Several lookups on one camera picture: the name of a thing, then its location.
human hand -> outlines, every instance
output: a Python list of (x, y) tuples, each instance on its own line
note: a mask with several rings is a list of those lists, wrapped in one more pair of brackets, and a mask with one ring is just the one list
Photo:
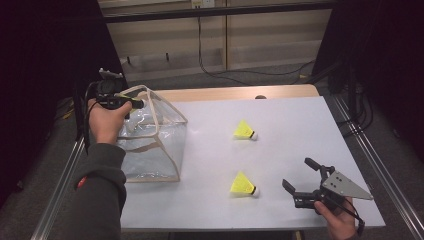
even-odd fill
[[(90, 99), (88, 107), (93, 106), (95, 102), (95, 99)], [(95, 104), (90, 112), (89, 123), (96, 142), (115, 144), (119, 130), (124, 125), (124, 118), (131, 111), (131, 108), (130, 101), (115, 110), (108, 110), (98, 103)]]
[[(354, 212), (353, 207), (347, 202), (352, 202), (351, 197), (347, 197), (344, 201), (343, 206)], [(349, 215), (345, 211), (335, 213), (331, 212), (322, 202), (314, 202), (315, 209), (327, 220), (327, 230), (330, 238), (333, 240), (346, 240), (350, 239), (356, 234), (355, 229), (355, 218)]]

white tabletop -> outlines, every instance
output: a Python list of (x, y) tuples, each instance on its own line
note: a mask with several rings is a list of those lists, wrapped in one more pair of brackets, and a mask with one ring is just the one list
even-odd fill
[[(296, 209), (281, 186), (297, 191), (319, 187), (320, 174), (305, 157), (337, 170), (367, 189), (322, 97), (174, 103), (188, 119), (177, 183), (127, 183), (124, 230), (284, 230), (325, 226), (310, 209)], [(234, 140), (240, 120), (259, 134), (257, 141)], [(229, 192), (238, 171), (260, 189), (259, 198)], [(385, 223), (374, 201), (354, 199), (370, 226)]]

clear plastic bag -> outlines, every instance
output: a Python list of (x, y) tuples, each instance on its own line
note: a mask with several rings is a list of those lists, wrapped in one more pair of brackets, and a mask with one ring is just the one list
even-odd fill
[(127, 182), (180, 181), (187, 119), (146, 86), (121, 94), (146, 103), (131, 112), (118, 136), (117, 145), (127, 153), (122, 164)]

human arm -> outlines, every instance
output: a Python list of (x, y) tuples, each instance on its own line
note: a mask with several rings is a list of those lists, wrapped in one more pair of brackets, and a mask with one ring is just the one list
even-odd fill
[(89, 120), (97, 143), (89, 148), (86, 164), (75, 174), (77, 190), (63, 239), (120, 238), (120, 216), (126, 199), (126, 178), (121, 170), (125, 151), (113, 144), (130, 110), (131, 103), (117, 110), (93, 106)]
[[(343, 206), (349, 211), (353, 212), (352, 198), (346, 198)], [(322, 202), (316, 201), (314, 203), (315, 209), (327, 220), (327, 230), (331, 239), (333, 240), (347, 240), (356, 239), (355, 218), (345, 211), (331, 212)]]

jacket sleeve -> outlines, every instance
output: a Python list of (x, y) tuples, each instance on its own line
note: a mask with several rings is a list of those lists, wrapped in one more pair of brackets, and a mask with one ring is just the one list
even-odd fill
[[(89, 148), (87, 164), (75, 174), (75, 197), (63, 239), (120, 239), (120, 217), (126, 200), (121, 165), (125, 151), (110, 144)], [(81, 179), (86, 177), (82, 186)]]

